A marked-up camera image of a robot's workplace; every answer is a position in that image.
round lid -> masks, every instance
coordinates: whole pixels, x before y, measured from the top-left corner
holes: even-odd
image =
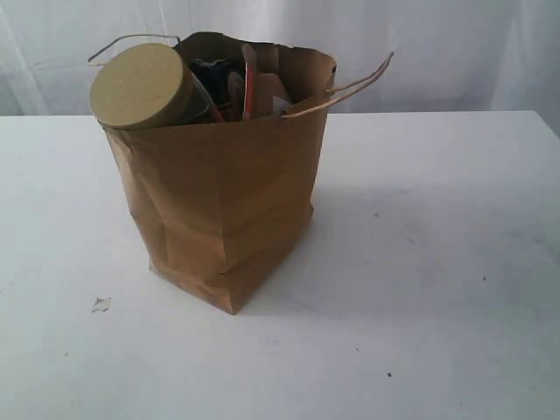
[[[89,106],[115,129],[160,127],[176,121],[193,91],[179,54],[164,44],[141,44],[116,55],[95,77]]]

brown paper bag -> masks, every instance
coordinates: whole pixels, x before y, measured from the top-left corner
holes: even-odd
[[[245,42],[200,32],[175,48],[185,62],[242,60]],[[104,128],[151,269],[232,314],[282,261],[312,216],[328,106],[373,83],[390,60],[363,80],[328,90],[333,58],[306,48],[250,44],[259,71],[278,74],[295,103],[282,118]]]

white backdrop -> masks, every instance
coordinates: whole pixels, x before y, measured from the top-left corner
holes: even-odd
[[[534,109],[558,133],[558,28],[559,0],[0,0],[0,115],[89,114],[85,59],[119,35],[217,31],[329,53],[338,84],[395,50],[336,112]]]

jar lid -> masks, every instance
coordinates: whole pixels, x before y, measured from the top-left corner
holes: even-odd
[[[146,129],[173,124],[193,92],[193,76],[164,44],[141,44],[116,55],[95,77],[89,106],[101,125]]]

white tabletop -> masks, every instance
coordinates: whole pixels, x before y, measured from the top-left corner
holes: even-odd
[[[560,418],[535,113],[330,115],[313,221],[236,316],[148,271],[92,117],[0,142],[2,419]]]

